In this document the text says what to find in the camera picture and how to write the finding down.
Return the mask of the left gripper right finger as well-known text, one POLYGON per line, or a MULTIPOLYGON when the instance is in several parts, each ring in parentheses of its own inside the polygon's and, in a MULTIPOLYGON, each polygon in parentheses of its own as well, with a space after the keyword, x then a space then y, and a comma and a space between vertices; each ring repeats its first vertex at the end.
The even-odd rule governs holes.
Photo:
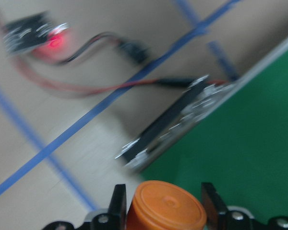
POLYGON ((224 230, 228 208, 212 183, 201 183, 202 205, 207 215, 209 230, 224 230))

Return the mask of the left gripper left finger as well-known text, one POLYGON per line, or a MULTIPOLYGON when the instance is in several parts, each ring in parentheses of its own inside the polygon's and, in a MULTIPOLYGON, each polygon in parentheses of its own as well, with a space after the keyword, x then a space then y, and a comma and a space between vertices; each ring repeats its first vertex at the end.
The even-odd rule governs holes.
POLYGON ((112 198, 108 206, 111 230, 124 230, 126 226, 127 199, 126 185, 117 184, 114 187, 112 198))

